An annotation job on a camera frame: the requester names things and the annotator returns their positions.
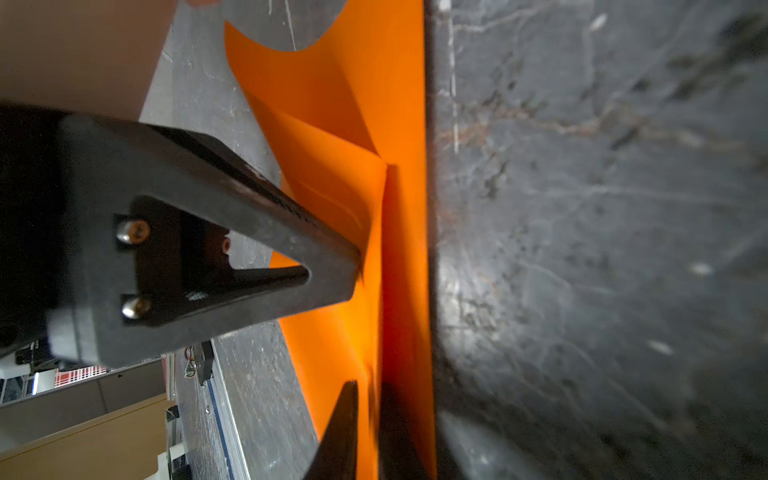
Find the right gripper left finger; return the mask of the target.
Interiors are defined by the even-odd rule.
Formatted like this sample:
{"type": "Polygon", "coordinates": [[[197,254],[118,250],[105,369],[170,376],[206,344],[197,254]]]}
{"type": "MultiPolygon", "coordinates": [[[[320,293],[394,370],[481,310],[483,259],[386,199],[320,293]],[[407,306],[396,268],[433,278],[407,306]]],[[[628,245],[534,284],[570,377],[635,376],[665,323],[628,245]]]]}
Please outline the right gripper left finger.
{"type": "Polygon", "coordinates": [[[359,389],[342,386],[326,430],[304,480],[354,480],[357,471],[359,389]]]}

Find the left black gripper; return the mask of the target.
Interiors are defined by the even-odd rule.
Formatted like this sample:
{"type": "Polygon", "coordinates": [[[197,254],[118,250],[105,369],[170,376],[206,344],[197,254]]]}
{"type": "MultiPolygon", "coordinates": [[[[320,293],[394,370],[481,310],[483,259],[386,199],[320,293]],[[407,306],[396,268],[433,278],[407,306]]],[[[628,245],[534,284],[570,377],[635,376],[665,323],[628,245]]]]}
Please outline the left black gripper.
{"type": "Polygon", "coordinates": [[[46,335],[57,304],[64,211],[56,129],[62,114],[1,106],[1,352],[46,335]]]}

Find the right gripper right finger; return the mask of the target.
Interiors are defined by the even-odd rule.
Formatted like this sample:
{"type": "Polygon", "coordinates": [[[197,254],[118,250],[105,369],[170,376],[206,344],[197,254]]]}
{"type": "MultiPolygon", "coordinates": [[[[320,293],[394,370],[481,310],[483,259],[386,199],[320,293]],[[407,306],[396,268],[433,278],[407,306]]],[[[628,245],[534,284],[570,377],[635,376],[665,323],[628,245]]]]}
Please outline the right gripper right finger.
{"type": "Polygon", "coordinates": [[[430,478],[410,434],[404,406],[389,382],[382,383],[378,447],[380,479],[430,478]]]}

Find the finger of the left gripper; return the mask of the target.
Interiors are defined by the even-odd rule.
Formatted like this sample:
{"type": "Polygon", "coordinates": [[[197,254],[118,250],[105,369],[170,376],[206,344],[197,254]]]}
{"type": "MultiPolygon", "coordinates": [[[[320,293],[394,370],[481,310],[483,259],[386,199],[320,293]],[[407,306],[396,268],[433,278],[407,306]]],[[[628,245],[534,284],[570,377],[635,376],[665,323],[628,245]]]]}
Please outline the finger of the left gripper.
{"type": "Polygon", "coordinates": [[[359,250],[222,142],[68,115],[52,353],[120,367],[349,300],[359,250]]]}

